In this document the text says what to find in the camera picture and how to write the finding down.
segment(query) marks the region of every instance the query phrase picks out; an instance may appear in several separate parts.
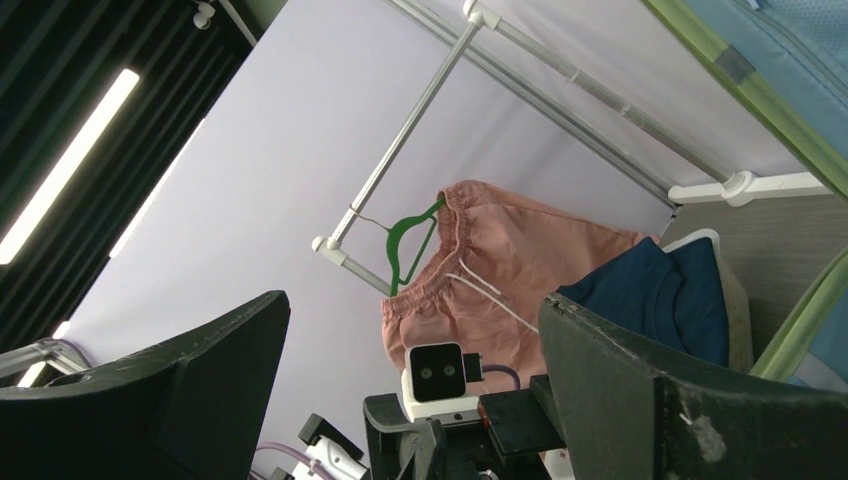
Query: green fabric edge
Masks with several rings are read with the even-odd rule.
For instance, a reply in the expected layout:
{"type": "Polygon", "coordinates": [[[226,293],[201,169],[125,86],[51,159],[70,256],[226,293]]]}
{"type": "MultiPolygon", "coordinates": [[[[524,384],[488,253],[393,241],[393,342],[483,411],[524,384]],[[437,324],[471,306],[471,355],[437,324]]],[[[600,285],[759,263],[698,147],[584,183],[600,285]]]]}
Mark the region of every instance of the green fabric edge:
{"type": "Polygon", "coordinates": [[[642,0],[642,3],[822,184],[848,200],[848,161],[772,90],[759,73],[754,72],[735,85],[713,64],[727,43],[688,6],[680,0],[642,0]]]}
{"type": "Polygon", "coordinates": [[[816,332],[848,285],[848,248],[807,289],[754,364],[755,377],[786,382],[804,358],[816,332]]]}

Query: clothes hanger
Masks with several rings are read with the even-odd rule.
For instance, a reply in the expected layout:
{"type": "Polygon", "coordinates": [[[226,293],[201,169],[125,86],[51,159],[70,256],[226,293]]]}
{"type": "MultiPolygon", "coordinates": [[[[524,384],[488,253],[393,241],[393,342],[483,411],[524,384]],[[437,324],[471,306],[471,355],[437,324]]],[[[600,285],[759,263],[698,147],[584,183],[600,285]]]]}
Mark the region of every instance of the clothes hanger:
{"type": "Polygon", "coordinates": [[[397,295],[398,287],[400,285],[409,285],[409,282],[412,280],[412,275],[415,273],[415,269],[418,268],[418,262],[421,261],[421,257],[424,255],[424,250],[427,248],[427,244],[430,243],[430,237],[433,236],[433,232],[436,230],[436,226],[438,225],[438,220],[436,220],[436,211],[442,208],[444,204],[445,197],[439,196],[436,203],[434,203],[432,207],[428,208],[426,212],[415,217],[402,218],[395,223],[392,228],[388,229],[389,236],[386,239],[386,256],[388,256],[389,265],[392,267],[390,296],[394,297],[397,295]],[[409,231],[409,229],[421,225],[427,220],[432,221],[433,224],[430,225],[430,230],[427,231],[427,236],[424,237],[424,243],[421,245],[421,248],[418,249],[418,255],[415,256],[415,261],[412,262],[412,267],[409,269],[409,272],[407,272],[406,277],[401,278],[400,255],[398,254],[398,250],[400,249],[400,240],[403,238],[403,235],[409,231]]]}

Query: linear light fixture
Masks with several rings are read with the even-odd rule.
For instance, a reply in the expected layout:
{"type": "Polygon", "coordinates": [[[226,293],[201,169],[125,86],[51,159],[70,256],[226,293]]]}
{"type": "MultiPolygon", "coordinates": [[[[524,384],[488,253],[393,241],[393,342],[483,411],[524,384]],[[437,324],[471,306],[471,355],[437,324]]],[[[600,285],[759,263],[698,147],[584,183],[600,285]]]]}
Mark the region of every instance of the linear light fixture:
{"type": "Polygon", "coordinates": [[[118,75],[115,83],[109,87],[97,108],[88,117],[59,161],[56,162],[56,166],[53,167],[50,175],[35,192],[21,216],[18,217],[9,233],[0,242],[0,265],[6,265],[15,258],[29,236],[32,235],[35,227],[44,218],[44,214],[50,209],[56,197],[59,196],[71,176],[85,160],[106,126],[118,113],[118,109],[129,97],[138,80],[139,77],[135,72],[125,69],[118,75]]]}
{"type": "MultiPolygon", "coordinates": [[[[67,320],[60,323],[59,326],[56,327],[56,331],[53,332],[53,338],[59,340],[60,338],[64,337],[65,333],[68,331],[69,326],[70,323],[68,323],[67,320]]],[[[31,367],[29,367],[27,373],[25,373],[24,376],[21,377],[21,381],[18,382],[18,386],[21,388],[31,387],[32,384],[35,383],[36,380],[38,380],[38,377],[41,375],[41,372],[44,371],[44,367],[46,366],[46,362],[38,362],[33,364],[31,367]]]]}
{"type": "Polygon", "coordinates": [[[186,148],[189,146],[191,141],[194,140],[194,136],[197,135],[198,131],[200,131],[200,127],[203,126],[203,123],[205,121],[205,118],[201,120],[200,123],[197,124],[197,127],[195,127],[194,131],[191,132],[191,135],[188,137],[188,140],[186,140],[186,143],[183,144],[183,148],[180,149],[179,153],[177,153],[177,156],[174,157],[174,161],[171,162],[171,165],[168,167],[167,170],[165,170],[165,173],[162,175],[162,178],[160,178],[159,182],[156,183],[156,186],[153,187],[153,191],[150,192],[150,195],[147,196],[147,199],[141,205],[141,208],[138,209],[138,212],[136,212],[135,217],[133,217],[130,224],[127,225],[127,228],[124,230],[124,233],[122,233],[121,237],[118,238],[118,241],[115,242],[115,246],[112,247],[112,251],[109,252],[109,258],[115,258],[118,256],[119,253],[121,253],[121,250],[123,250],[124,245],[126,245],[127,243],[127,240],[129,240],[130,236],[132,236],[135,227],[137,227],[138,224],[141,223],[141,219],[144,218],[144,214],[147,213],[147,209],[150,208],[150,205],[153,204],[153,199],[156,198],[156,195],[159,193],[159,190],[162,189],[162,185],[164,185],[165,181],[168,180],[168,177],[171,175],[171,172],[174,170],[174,167],[177,165],[177,162],[181,158],[183,158],[183,154],[185,153],[186,148]]]}

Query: white wall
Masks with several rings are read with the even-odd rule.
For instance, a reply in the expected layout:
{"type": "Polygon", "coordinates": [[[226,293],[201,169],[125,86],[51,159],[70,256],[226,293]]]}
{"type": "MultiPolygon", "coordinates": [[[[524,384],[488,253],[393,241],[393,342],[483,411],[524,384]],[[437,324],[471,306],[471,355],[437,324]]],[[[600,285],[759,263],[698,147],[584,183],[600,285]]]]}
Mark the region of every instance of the white wall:
{"type": "MultiPolygon", "coordinates": [[[[462,28],[464,0],[419,0],[462,28]]],[[[718,163],[760,175],[804,171],[639,0],[481,0],[718,163]]],[[[711,179],[501,35],[475,41],[671,184],[711,179]]]]}
{"type": "MultiPolygon", "coordinates": [[[[310,243],[332,232],[447,51],[382,0],[291,1],[67,338],[110,361],[283,289],[293,316],[262,438],[295,443],[314,411],[364,446],[362,399],[398,387],[380,295],[310,243]]],[[[656,232],[670,214],[462,61],[365,213],[384,223],[418,214],[466,178],[616,226],[656,232]]],[[[346,249],[385,274],[384,239],[360,222],[346,249]]],[[[257,457],[266,473],[279,461],[257,457]]]]}

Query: gray floor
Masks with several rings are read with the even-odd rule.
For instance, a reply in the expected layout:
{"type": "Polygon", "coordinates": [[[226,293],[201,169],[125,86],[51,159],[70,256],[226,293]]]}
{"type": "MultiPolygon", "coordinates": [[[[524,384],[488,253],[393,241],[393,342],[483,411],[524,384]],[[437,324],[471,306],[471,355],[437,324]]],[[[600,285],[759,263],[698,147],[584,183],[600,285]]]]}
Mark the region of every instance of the gray floor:
{"type": "Polygon", "coordinates": [[[719,232],[725,261],[748,292],[758,357],[824,267],[848,246],[848,202],[834,195],[688,205],[663,235],[719,232]]]}

